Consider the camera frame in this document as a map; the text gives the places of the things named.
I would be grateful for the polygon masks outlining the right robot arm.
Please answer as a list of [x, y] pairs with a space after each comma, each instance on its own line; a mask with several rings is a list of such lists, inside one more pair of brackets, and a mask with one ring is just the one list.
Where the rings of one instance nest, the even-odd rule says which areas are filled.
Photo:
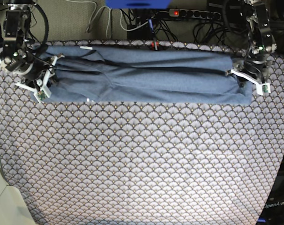
[[[9, 6], [9, 10], [4, 21], [0, 66], [8, 73], [22, 76], [25, 84], [39, 91], [41, 85], [38, 80], [43, 80], [46, 72], [52, 68], [50, 61], [40, 58], [48, 48], [48, 18], [44, 10], [32, 0], [7, 0], [4, 3]], [[28, 37], [34, 37], [30, 31], [30, 7], [38, 10], [45, 25], [43, 40], [36, 49], [29, 48], [27, 44]]]

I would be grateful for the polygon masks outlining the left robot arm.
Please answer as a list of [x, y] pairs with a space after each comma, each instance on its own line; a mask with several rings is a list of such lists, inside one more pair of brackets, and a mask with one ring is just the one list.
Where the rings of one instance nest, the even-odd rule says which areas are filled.
[[269, 72], [269, 56], [277, 48], [269, 22], [268, 7], [263, 0], [243, 0], [240, 4], [240, 15], [243, 19], [248, 47], [245, 55], [234, 57], [231, 73], [245, 82], [253, 80], [265, 84]]

